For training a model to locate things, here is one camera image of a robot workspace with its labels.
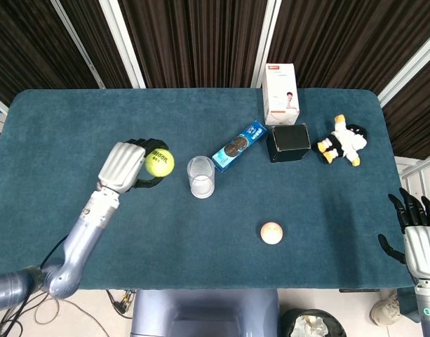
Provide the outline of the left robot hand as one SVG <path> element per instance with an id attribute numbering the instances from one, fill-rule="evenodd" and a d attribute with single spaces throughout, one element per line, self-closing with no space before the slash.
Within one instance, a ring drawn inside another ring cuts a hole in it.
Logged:
<path id="1" fill-rule="evenodd" d="M 162 140 L 130 139 L 112 148 L 98 174 L 97 189 L 122 194 L 132 188 L 151 188 L 174 167 L 175 159 Z"/>

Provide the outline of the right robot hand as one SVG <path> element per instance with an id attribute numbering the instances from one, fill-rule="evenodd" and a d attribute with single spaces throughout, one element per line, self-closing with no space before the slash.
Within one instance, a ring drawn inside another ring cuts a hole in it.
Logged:
<path id="1" fill-rule="evenodd" d="M 415 279 L 430 280 L 430 200 L 417 199 L 404 188 L 402 199 L 393 194 L 388 198 L 393 204 L 403 236 L 404 251 L 395 250 L 383 234 L 377 236 L 385 254 L 404 264 Z"/>

